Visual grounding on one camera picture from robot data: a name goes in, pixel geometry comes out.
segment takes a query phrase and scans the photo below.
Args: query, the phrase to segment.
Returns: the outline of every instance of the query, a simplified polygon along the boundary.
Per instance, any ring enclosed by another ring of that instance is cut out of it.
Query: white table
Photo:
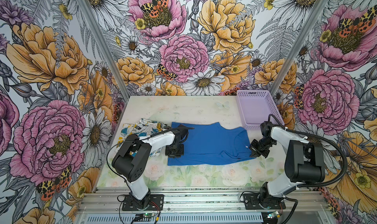
[[[135,124],[141,118],[169,126],[173,121],[192,124],[220,122],[227,129],[242,126],[236,96],[132,96],[115,137],[120,136],[123,124]],[[262,137],[260,130],[249,130],[247,133],[250,142]],[[279,143],[270,148],[267,159],[258,157],[229,165],[167,166],[167,156],[164,154],[162,151],[159,156],[148,159],[143,175],[149,188],[259,187],[282,173],[285,161],[285,153]],[[114,156],[115,153],[111,151],[109,160]],[[126,184],[105,163],[97,187],[126,187]]]

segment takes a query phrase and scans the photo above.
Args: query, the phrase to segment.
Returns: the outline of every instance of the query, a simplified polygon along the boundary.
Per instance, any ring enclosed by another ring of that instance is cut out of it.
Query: butterfly
[[[339,20],[339,36],[342,38],[348,37],[350,34],[355,35],[357,31],[364,33],[371,29],[376,20],[374,19],[377,16],[377,5],[370,8],[365,14],[361,17],[352,20],[350,18],[343,18]]]
[[[304,84],[299,85],[295,89],[295,107],[298,109],[304,109],[304,103],[302,102],[301,96],[304,92]]]
[[[52,199],[54,194],[60,192],[60,189],[68,187],[72,181],[72,167],[68,166],[59,177],[54,180],[44,181],[37,185],[37,191],[42,195],[42,201],[48,201]]]
[[[177,77],[175,73],[170,73],[168,70],[166,70],[165,66],[163,66],[162,64],[158,65],[156,72],[159,75],[162,75],[163,78],[168,81],[174,80]]]
[[[152,3],[146,3],[140,8],[145,14],[149,14],[151,18],[157,18],[158,14],[163,11],[169,4],[169,0],[152,0]]]

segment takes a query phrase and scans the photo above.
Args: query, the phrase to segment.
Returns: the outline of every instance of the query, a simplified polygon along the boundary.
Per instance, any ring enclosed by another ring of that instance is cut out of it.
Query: blue t-shirt
[[[196,125],[188,123],[172,123],[172,127],[180,124],[195,127],[189,130],[184,144],[184,155],[180,158],[169,158],[167,165],[225,165],[250,160],[249,138],[242,127],[225,129],[220,123]]]

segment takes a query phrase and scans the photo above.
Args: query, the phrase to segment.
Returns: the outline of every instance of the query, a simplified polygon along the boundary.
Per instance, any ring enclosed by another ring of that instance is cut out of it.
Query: leaf
[[[296,73],[296,76],[300,79],[302,83],[306,82],[306,79],[302,73]]]
[[[273,33],[271,33],[267,38],[265,38],[265,40],[261,42],[259,47],[261,47],[261,45],[266,41],[271,40],[271,42],[268,44],[266,48],[266,56],[268,57],[268,60],[271,61],[285,58],[291,50],[293,43],[299,34],[299,31],[293,31],[292,27],[286,28],[286,23],[283,23],[280,26],[277,26],[276,22],[269,23],[270,25],[265,25],[263,27],[266,30],[262,31],[262,33]]]
[[[27,202],[30,200],[31,198],[31,195],[34,193],[35,191],[35,186],[34,185],[31,185],[29,186],[23,193],[22,197],[20,198],[20,200],[18,201],[17,205],[16,205],[16,209],[13,213],[13,222],[16,222],[22,215],[24,209],[25,209],[25,206],[27,204]]]
[[[363,85],[356,78],[352,78],[352,81],[355,83],[355,93],[357,95],[357,98],[360,99],[364,91]]]
[[[159,64],[161,61],[150,59],[148,61],[145,61],[146,64]]]
[[[88,43],[89,43],[89,38],[92,35],[92,32],[86,28],[86,33],[85,33],[85,47],[86,51],[88,51]]]
[[[30,110],[34,109],[35,107],[37,106],[46,106],[48,105],[48,103],[51,102],[51,99],[47,99],[47,98],[39,98],[37,99],[36,101],[34,101],[31,105],[30,105],[30,108],[29,108],[29,112]]]
[[[190,34],[187,34],[187,36],[194,38],[195,41],[200,41],[200,37],[196,33],[190,33]]]
[[[377,98],[374,97],[371,89],[369,88],[361,96],[360,106],[375,106],[376,104],[377,104]]]
[[[24,178],[24,177],[16,177],[14,178],[4,189],[5,190],[19,190],[22,187],[25,186],[34,186],[35,184],[30,181],[30,179]]]
[[[29,15],[32,16],[41,26],[39,19],[44,24],[44,19],[50,16],[51,1],[50,0],[38,0],[36,4],[25,5],[28,8]]]
[[[191,167],[192,167],[191,165],[186,167],[186,175],[190,173]]]
[[[40,89],[43,83],[37,83],[38,88]],[[58,91],[56,90],[56,86],[54,84],[50,84],[50,87],[41,91],[41,93],[49,99],[57,99],[58,98]]]
[[[355,211],[356,213],[358,212],[359,210],[359,203],[360,203],[360,199],[358,199],[355,204],[353,205],[353,208],[352,210]]]

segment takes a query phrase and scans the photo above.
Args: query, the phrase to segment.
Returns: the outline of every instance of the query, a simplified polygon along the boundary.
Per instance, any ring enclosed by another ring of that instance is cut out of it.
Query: purple basket
[[[237,105],[243,128],[260,130],[260,125],[268,120],[268,115],[275,115],[284,125],[276,104],[268,90],[238,90]]]

